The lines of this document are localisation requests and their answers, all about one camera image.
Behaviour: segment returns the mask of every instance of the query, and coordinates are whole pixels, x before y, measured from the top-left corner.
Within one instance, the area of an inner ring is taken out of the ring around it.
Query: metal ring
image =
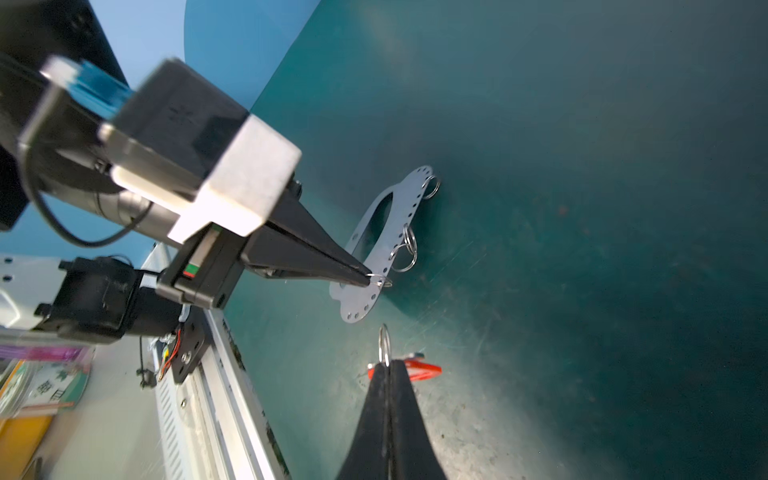
[[[380,273],[367,273],[366,276],[370,276],[371,278],[373,278],[374,276],[377,276],[378,278],[380,278],[381,280],[378,280],[376,282],[376,285],[382,288],[389,288],[392,286],[392,281],[387,275],[381,275]]]
[[[423,198],[424,200],[429,200],[430,198],[434,197],[437,193],[437,190],[440,188],[440,179],[437,178],[435,175],[429,175],[426,180],[424,180],[424,183],[422,184],[422,189],[426,188],[427,185],[429,185],[429,182],[432,180],[437,180],[437,183],[435,184],[435,189],[429,192],[429,195],[425,195]]]
[[[405,267],[405,268],[395,268],[392,267],[391,270],[402,273],[407,272],[408,270],[412,269],[414,265],[416,265],[416,259],[418,258],[419,253],[419,246],[416,244],[416,235],[413,233],[413,229],[410,226],[403,227],[402,229],[402,235],[403,235],[403,242],[395,247],[394,250],[389,254],[389,259],[395,258],[395,255],[397,255],[397,251],[400,250],[403,247],[408,248],[408,252],[413,255],[413,258],[411,259],[411,263]]]
[[[386,328],[386,323],[382,323],[379,328],[379,362],[389,366],[389,330]]]

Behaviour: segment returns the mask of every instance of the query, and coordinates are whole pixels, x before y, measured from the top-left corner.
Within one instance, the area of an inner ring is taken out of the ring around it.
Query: perforated metal plate
[[[389,208],[384,229],[371,253],[363,262],[371,272],[380,276],[374,276],[371,284],[366,287],[331,283],[331,298],[341,302],[340,313],[345,322],[354,323],[362,320],[379,299],[382,289],[380,280],[387,276],[395,259],[390,255],[403,242],[403,228],[411,224],[411,219],[422,202],[425,190],[430,188],[427,183],[431,176],[432,167],[429,165],[417,168],[402,182],[380,193],[357,224],[352,237],[344,247],[344,250],[349,253],[357,247],[376,208],[387,195],[392,194],[392,206]]]

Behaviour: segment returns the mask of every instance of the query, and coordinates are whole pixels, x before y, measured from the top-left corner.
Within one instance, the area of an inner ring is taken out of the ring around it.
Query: hole
[[[358,232],[359,242],[355,246],[355,250],[352,252],[352,256],[357,260],[364,262],[368,255],[371,254],[371,250],[376,245],[376,241],[379,240],[384,226],[386,225],[387,218],[389,218],[389,210],[392,208],[393,194],[389,194],[384,197],[376,206],[371,220],[366,225],[362,232]]]

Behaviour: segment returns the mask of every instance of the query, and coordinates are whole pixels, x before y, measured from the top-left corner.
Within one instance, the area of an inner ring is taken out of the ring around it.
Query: green table surface
[[[244,274],[233,336],[295,479],[333,478],[389,325],[450,478],[763,478],[765,2],[323,0],[253,112],[342,245],[430,164],[419,261],[346,324]],[[243,61],[257,61],[244,58]]]

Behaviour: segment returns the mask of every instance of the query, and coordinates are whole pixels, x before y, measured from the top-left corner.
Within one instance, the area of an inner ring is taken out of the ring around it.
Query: metal plate
[[[374,274],[386,276],[395,259],[390,257],[390,254],[403,242],[403,228],[411,224],[411,219],[422,202],[424,190],[429,188],[427,180],[431,175],[432,167],[429,165],[419,167],[402,182],[392,185],[380,193],[368,207],[366,214],[362,216],[344,250],[349,253],[355,250],[376,208],[387,195],[392,194],[392,206],[389,208],[389,216],[386,219],[384,229],[371,253],[363,262]],[[381,278],[374,276],[371,279],[371,284],[366,287],[331,283],[331,298],[341,302],[342,320],[347,323],[355,323],[365,318],[379,299],[382,286],[379,285],[378,280]]]

